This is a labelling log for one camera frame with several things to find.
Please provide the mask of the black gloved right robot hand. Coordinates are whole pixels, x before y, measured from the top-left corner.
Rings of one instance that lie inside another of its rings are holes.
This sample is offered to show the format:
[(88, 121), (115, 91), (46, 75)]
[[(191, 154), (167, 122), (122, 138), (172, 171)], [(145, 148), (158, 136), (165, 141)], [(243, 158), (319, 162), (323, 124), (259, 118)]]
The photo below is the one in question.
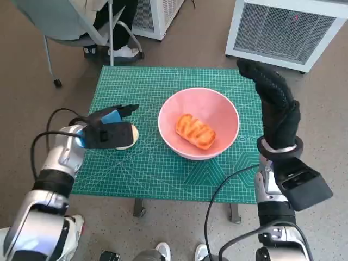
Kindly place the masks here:
[(301, 119), (300, 104), (286, 80), (256, 61), (240, 58), (237, 67), (241, 76), (253, 80), (261, 99), (265, 141), (274, 150), (294, 146)]

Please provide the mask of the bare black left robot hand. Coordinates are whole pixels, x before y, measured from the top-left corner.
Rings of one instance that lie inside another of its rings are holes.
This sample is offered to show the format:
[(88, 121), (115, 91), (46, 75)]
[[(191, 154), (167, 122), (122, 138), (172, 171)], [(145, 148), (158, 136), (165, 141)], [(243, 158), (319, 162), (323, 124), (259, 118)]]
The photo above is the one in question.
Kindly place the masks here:
[(132, 112), (138, 108), (138, 104), (113, 105), (93, 112), (86, 119), (91, 125), (117, 123), (121, 122), (123, 118), (131, 116)]

